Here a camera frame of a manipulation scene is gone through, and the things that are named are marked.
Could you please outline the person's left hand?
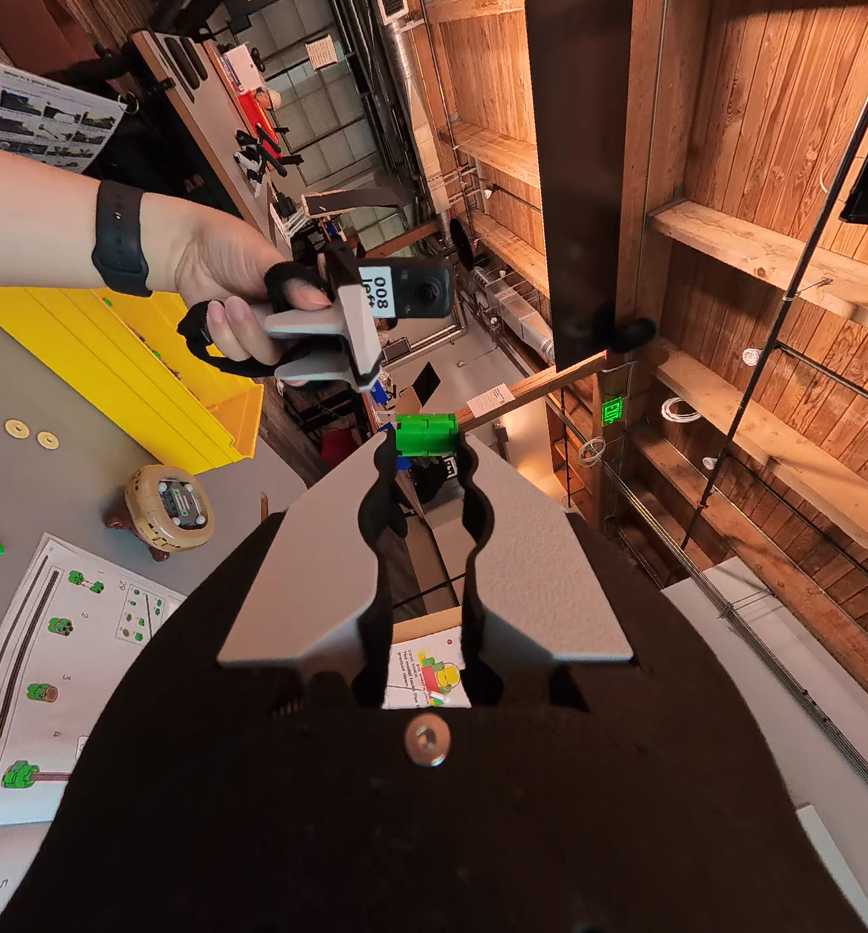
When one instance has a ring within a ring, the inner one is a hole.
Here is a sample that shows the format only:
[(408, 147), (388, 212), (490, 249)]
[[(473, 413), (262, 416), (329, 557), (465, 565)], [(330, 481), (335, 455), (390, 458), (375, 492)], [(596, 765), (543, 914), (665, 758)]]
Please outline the person's left hand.
[(204, 327), (222, 356), (279, 363), (285, 347), (263, 326), (265, 276), (283, 262), (271, 242), (239, 218), (159, 194), (143, 195), (140, 232), (149, 288), (178, 293), (188, 308), (204, 304)]

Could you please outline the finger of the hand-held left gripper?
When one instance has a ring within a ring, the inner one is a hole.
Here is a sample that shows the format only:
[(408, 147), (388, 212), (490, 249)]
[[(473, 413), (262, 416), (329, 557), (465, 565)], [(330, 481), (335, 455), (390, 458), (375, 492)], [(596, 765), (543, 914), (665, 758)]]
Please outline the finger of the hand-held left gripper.
[(342, 313), (344, 371), (355, 390), (370, 392), (381, 370), (382, 349), (369, 296), (361, 284), (336, 286), (335, 306)]

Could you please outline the black vertical panel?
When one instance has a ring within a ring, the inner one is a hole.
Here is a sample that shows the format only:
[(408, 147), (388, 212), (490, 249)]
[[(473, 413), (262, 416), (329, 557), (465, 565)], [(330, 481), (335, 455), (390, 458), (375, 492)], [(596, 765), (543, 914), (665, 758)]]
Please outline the black vertical panel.
[(629, 102), (628, 1), (528, 1), (526, 30), (556, 365), (598, 353), (614, 302)]

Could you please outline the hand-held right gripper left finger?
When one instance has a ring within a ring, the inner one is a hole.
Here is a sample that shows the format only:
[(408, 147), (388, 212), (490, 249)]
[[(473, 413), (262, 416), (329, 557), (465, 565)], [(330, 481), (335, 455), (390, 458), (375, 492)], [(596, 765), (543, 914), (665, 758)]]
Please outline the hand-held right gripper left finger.
[(304, 684), (338, 674), (360, 706), (382, 706), (393, 601), (379, 542), (397, 453), (381, 430), (282, 516), (218, 654), (227, 668), (281, 668)]

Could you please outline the yellow plastic bin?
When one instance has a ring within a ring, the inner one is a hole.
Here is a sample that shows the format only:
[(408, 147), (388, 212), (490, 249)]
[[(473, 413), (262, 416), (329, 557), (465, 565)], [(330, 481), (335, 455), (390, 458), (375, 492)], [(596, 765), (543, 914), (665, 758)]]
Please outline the yellow plastic bin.
[(158, 461), (198, 476), (252, 459), (264, 387), (197, 359), (181, 297), (0, 288), (0, 327)]

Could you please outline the tan round brick toy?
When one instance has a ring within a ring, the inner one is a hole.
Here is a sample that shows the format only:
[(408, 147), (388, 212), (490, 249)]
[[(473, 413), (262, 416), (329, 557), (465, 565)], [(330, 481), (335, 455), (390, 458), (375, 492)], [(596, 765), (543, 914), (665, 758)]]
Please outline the tan round brick toy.
[(194, 475), (180, 467), (154, 464), (129, 477), (103, 525), (131, 533), (155, 562), (163, 563), (210, 541), (215, 530), (212, 510)]

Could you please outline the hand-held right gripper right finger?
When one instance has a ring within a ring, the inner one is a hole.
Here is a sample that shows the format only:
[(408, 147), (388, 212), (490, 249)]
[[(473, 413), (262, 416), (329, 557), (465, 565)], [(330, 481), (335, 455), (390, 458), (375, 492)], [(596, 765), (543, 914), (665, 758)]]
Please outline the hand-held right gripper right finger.
[(567, 511), (476, 437), (460, 439), (466, 560), (461, 647), (472, 706), (518, 675), (632, 662), (634, 652)]

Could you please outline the wall poster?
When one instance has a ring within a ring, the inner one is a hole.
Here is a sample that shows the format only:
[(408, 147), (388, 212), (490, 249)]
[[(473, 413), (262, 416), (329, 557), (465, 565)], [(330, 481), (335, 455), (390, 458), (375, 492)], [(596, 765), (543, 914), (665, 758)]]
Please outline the wall poster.
[(84, 173), (126, 114), (105, 99), (0, 63), (0, 151)]

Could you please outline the printed instruction sheet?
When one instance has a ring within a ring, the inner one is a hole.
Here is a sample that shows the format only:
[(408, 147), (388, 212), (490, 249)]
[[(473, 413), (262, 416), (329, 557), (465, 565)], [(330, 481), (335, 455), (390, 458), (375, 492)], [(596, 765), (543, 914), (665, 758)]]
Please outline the printed instruction sheet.
[(454, 626), (393, 644), (382, 708), (469, 708), (461, 635)]

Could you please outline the grey desk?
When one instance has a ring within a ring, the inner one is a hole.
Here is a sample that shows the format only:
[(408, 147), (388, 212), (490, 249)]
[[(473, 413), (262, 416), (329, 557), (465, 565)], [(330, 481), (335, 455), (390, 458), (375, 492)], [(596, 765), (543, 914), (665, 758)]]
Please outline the grey desk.
[[(8, 436), (19, 419), (30, 437)], [(35, 436), (52, 432), (60, 448)], [(45, 533), (160, 582), (187, 596), (260, 523), (261, 496), (282, 511), (305, 482), (267, 443), (255, 455), (202, 478), (216, 512), (213, 541), (156, 564), (132, 534), (104, 527), (125, 480), (151, 461), (139, 444), (0, 328), (0, 625)]]

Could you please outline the green toy brick piece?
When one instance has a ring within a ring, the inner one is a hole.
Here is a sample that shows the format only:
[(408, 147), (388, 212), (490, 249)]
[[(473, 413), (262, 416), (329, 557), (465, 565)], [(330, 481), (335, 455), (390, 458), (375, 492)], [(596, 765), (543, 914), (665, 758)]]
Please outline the green toy brick piece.
[(394, 424), (400, 458), (447, 457), (457, 451), (460, 432), (455, 414), (397, 414)]

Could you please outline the white instruction booklet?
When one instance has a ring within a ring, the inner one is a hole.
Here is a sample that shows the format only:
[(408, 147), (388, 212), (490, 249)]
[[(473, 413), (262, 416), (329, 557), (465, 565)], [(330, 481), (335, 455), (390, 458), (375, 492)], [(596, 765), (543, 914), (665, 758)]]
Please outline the white instruction booklet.
[(0, 826), (54, 818), (104, 706), (184, 600), (43, 534), (0, 625)]

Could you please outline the black wristband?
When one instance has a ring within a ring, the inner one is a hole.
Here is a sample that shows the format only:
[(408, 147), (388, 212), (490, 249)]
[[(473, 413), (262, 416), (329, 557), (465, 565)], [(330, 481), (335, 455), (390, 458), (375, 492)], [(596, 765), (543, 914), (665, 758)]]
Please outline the black wristband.
[(95, 202), (95, 242), (91, 262), (103, 283), (122, 295), (148, 298), (148, 262), (141, 242), (140, 212), (144, 193), (103, 180)]

